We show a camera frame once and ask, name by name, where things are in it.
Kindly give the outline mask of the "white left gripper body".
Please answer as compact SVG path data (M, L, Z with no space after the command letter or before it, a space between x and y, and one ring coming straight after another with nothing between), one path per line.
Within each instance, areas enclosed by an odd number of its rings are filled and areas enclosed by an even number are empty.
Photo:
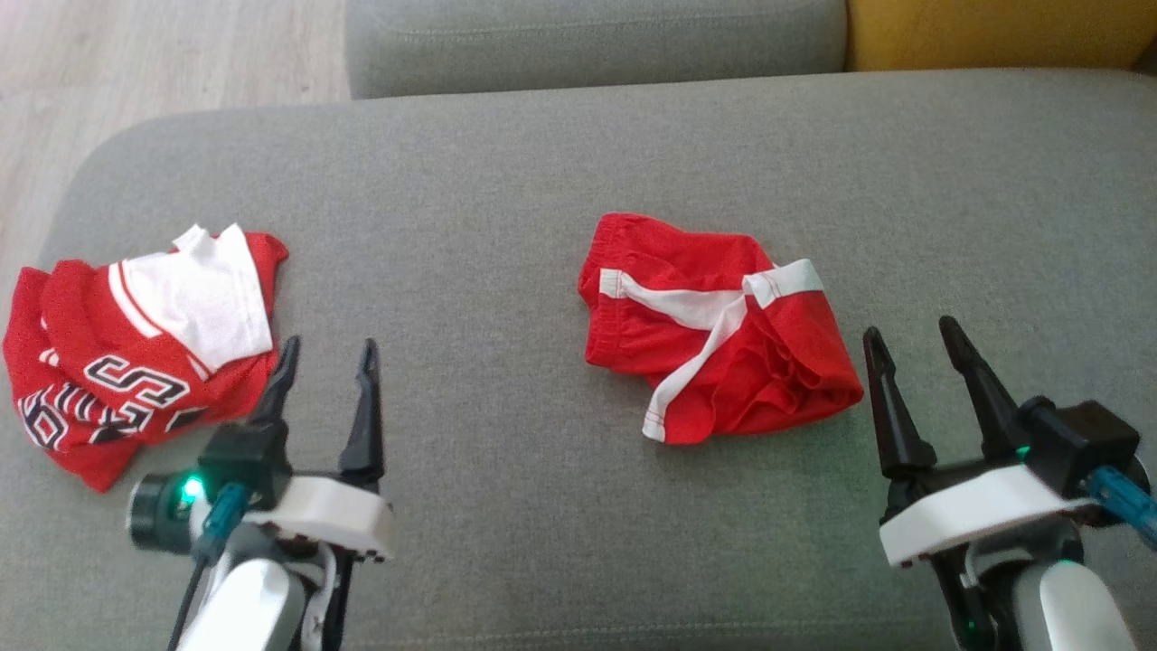
M305 537L336 545L376 563L395 557L395 515L389 500L334 478L290 478L277 506L249 511L242 520L272 526L287 540Z

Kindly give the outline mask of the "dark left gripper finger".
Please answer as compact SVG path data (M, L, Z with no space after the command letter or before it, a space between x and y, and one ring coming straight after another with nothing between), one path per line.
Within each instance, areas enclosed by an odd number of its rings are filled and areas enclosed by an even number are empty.
M268 382L260 395L257 407L249 414L249 426L274 426L283 423L286 399L295 382L301 349L301 338L289 336L278 350L277 367L268 376Z
M351 437L339 454L339 478L348 486L379 495L386 463L381 432L379 346L364 339L355 376L359 395Z

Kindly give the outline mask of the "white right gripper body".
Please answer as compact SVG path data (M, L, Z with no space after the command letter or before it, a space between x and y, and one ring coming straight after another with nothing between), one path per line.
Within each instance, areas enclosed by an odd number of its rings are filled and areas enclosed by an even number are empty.
M988 469L900 506L880 524L880 548L889 565L902 565L1047 516L1078 515L1095 506L1088 497L1062 497L1024 465Z

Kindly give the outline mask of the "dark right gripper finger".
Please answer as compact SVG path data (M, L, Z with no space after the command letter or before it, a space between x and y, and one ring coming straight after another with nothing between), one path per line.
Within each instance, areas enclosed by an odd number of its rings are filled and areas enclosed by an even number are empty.
M1018 404L955 317L942 315L938 328L951 365L965 380L981 432L983 458L1020 460L1020 453L1029 447L1029 434L1016 423Z
M937 454L923 441L905 404L894 373L896 365L880 330L872 326L862 336L880 474L911 479L933 469Z

